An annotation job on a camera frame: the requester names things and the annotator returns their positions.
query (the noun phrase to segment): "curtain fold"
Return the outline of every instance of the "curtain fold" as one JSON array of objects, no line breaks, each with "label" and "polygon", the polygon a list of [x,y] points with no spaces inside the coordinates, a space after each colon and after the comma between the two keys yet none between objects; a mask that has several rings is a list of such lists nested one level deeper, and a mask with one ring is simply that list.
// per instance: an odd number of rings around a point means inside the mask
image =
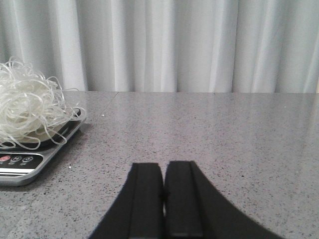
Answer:
[{"label": "curtain fold", "polygon": [[0,60],[63,88],[316,92],[318,0],[0,0]]}]

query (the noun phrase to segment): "kitchen scale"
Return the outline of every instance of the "kitchen scale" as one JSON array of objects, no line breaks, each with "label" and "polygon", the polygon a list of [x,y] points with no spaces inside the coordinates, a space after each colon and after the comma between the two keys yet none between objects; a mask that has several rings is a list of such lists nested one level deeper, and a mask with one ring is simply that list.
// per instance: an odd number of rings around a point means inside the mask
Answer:
[{"label": "kitchen scale", "polygon": [[[71,120],[55,128],[55,131],[67,140],[74,135],[86,119],[86,112],[77,110],[76,116],[79,120]],[[32,182],[63,147],[63,144],[53,143],[46,134],[30,134],[41,141],[40,147],[36,150],[27,150],[20,146],[10,149],[0,147],[0,186],[21,186]],[[51,135],[51,137],[57,142],[63,141],[58,134]],[[20,143],[27,147],[37,146],[37,143],[29,139],[22,140]]]}]

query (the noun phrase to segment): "speckled granite surface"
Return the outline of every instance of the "speckled granite surface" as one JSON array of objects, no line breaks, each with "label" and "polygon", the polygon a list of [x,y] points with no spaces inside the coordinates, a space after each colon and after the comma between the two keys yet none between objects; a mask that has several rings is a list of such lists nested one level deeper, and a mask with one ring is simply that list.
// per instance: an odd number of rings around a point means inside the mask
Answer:
[{"label": "speckled granite surface", "polygon": [[238,209],[319,238],[319,95],[68,92],[85,127],[31,184],[0,187],[0,239],[88,238],[132,162],[194,160]]}]

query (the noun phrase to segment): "red button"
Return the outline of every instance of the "red button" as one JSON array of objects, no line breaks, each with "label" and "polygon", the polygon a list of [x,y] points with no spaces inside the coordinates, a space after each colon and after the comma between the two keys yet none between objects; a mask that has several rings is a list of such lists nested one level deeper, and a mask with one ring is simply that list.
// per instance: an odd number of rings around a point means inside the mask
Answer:
[{"label": "red button", "polygon": [[3,156],[0,158],[0,161],[7,161],[10,159],[10,156],[9,155],[6,155],[6,156]]}]

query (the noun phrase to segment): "clear noodle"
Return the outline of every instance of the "clear noodle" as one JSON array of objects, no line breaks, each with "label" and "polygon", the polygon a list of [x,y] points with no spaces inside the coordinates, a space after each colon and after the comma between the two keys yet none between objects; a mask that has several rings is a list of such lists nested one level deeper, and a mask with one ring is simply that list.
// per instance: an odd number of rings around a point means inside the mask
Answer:
[{"label": "clear noodle", "polygon": [[[65,144],[66,138],[54,130],[70,120],[80,120],[76,109],[67,106],[56,77],[45,78],[35,71],[31,64],[11,57],[0,63],[0,146],[13,148],[20,146],[28,150],[40,147],[41,141],[29,134],[47,134],[56,144]],[[57,134],[63,140],[55,141],[51,135]],[[28,139],[36,147],[21,143]]]}]

